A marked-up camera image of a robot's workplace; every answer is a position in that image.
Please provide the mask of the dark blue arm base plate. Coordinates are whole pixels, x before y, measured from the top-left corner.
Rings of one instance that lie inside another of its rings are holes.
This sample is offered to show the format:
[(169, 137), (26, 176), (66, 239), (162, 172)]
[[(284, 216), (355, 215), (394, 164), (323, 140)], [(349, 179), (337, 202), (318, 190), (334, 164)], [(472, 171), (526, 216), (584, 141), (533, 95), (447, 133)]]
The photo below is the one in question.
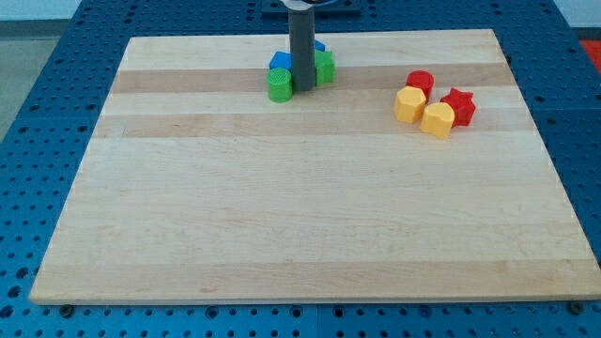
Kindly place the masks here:
[[(351, 14), (358, 15), (362, 11), (363, 0), (336, 0), (323, 1), (317, 4), (315, 14)], [(260, 0), (257, 2), (260, 6), (263, 17), (286, 17), (287, 8), (280, 0)]]

